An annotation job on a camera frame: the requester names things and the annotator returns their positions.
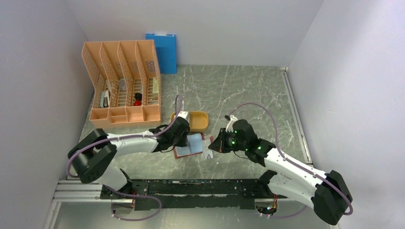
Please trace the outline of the silver VIP credit card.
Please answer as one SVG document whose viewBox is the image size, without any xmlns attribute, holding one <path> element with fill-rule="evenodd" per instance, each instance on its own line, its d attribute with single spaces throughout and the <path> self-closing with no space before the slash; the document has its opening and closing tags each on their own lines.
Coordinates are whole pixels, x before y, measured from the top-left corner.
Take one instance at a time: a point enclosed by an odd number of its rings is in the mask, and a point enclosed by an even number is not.
<svg viewBox="0 0 405 229">
<path fill-rule="evenodd" d="M 212 140 L 210 138 L 203 140 L 202 145 L 202 153 L 203 153 L 203 158 L 208 160 L 208 159 L 213 159 L 213 151 L 209 149 L 209 145 L 212 143 Z"/>
</svg>

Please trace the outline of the red leather card holder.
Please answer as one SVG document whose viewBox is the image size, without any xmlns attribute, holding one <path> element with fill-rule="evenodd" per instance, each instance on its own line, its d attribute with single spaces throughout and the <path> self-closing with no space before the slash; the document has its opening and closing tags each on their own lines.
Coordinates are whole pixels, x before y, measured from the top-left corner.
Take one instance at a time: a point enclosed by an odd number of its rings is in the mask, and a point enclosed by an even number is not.
<svg viewBox="0 0 405 229">
<path fill-rule="evenodd" d="M 185 147 L 176 146 L 174 148 L 174 157 L 176 159 L 192 156 L 196 154 L 203 154 L 203 140 L 208 139 L 203 133 L 196 133 L 187 136 L 187 145 Z"/>
</svg>

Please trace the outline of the yellow oval tray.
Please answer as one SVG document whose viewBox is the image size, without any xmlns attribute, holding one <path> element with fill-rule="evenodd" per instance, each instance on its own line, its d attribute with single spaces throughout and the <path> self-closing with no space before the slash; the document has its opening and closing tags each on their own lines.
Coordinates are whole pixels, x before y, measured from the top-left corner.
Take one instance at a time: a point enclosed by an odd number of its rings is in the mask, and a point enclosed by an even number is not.
<svg viewBox="0 0 405 229">
<path fill-rule="evenodd" d="M 189 132 L 204 132 L 208 128 L 209 124 L 208 114 L 202 111 L 188 112 L 190 113 L 190 123 L 183 118 L 177 118 L 174 126 L 179 126 L 181 130 L 188 130 Z"/>
</svg>

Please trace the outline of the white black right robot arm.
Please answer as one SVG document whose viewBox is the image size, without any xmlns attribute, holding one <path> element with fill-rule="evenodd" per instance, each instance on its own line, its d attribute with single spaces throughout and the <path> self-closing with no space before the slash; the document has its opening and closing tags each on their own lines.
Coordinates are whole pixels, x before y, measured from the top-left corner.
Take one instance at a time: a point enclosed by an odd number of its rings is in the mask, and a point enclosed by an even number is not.
<svg viewBox="0 0 405 229">
<path fill-rule="evenodd" d="M 221 128 L 209 149 L 218 153 L 243 151 L 253 163 L 266 168 L 258 179 L 258 192 L 268 198 L 285 196 L 314 210 L 330 225 L 337 225 L 352 203 L 352 196 L 342 175 L 324 172 L 279 152 L 274 143 L 258 138 L 244 119 L 230 121 L 230 130 Z"/>
</svg>

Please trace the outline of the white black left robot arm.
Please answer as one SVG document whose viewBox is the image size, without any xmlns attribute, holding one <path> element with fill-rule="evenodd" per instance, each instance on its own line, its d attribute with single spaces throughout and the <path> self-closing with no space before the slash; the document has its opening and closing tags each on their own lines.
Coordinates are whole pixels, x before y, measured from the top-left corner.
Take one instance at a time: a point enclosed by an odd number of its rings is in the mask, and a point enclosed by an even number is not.
<svg viewBox="0 0 405 229">
<path fill-rule="evenodd" d="M 67 171 L 73 167 L 82 183 L 96 181 L 111 188 L 119 198 L 127 198 L 132 193 L 133 183 L 122 169 L 111 164 L 112 160 L 134 153 L 155 153 L 172 146 L 186 146 L 189 131 L 189 120 L 181 116 L 169 125 L 132 135 L 107 134 L 103 129 L 95 129 L 68 153 Z"/>
</svg>

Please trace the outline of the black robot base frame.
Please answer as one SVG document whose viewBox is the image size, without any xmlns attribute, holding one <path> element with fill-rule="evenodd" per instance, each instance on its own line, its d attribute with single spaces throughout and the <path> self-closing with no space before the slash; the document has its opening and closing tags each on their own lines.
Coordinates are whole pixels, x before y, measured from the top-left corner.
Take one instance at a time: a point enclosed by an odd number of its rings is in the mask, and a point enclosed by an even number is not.
<svg viewBox="0 0 405 229">
<path fill-rule="evenodd" d="M 274 194 L 258 179 L 134 179 L 135 210 L 158 208 L 255 209 L 273 202 Z"/>
</svg>

